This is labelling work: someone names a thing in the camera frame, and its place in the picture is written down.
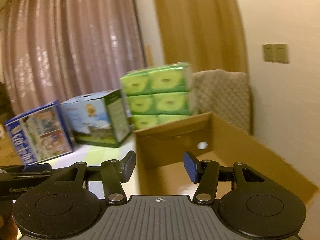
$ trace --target curtain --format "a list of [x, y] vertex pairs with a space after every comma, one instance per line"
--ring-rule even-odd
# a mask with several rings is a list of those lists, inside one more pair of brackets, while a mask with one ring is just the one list
[[145, 66], [133, 0], [9, 0], [2, 61], [15, 114], [118, 89]]
[[166, 63], [194, 72], [246, 72], [246, 46], [236, 0], [155, 0]]

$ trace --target blue gripper pad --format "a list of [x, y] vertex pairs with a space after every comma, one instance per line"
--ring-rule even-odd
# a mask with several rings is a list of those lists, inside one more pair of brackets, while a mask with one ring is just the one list
[[42, 164], [32, 164], [26, 165], [22, 172], [41, 172], [41, 171], [50, 171], [51, 165], [49, 163], [42, 163]]
[[127, 160], [124, 167], [124, 181], [123, 183], [126, 183], [129, 181], [132, 172], [136, 166], [136, 153], [134, 152]]
[[191, 159], [191, 157], [184, 153], [183, 155], [183, 166], [186, 169], [186, 172], [189, 175], [190, 180], [193, 183], [199, 183], [199, 174], [197, 169], [197, 164], [194, 162], [194, 160]]

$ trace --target pink curtain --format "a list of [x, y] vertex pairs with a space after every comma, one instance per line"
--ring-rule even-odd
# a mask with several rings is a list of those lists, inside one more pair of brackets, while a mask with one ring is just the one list
[[133, 0], [10, 0], [2, 59], [15, 114], [119, 88], [145, 66]]

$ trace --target metal rivet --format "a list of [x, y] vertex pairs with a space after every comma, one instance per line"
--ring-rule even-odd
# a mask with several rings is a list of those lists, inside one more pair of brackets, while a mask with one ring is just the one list
[[196, 199], [200, 201], [209, 201], [211, 196], [207, 193], [201, 193], [196, 196]]
[[110, 199], [111, 201], [120, 201], [123, 200], [123, 198], [124, 196], [119, 193], [113, 193], [108, 196], [108, 199]]

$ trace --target light switch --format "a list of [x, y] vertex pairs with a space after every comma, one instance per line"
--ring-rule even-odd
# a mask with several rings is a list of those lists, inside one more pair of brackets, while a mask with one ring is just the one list
[[263, 45], [264, 61], [275, 61], [274, 44]]
[[287, 44], [275, 44], [276, 62], [289, 63], [288, 57], [288, 45]]

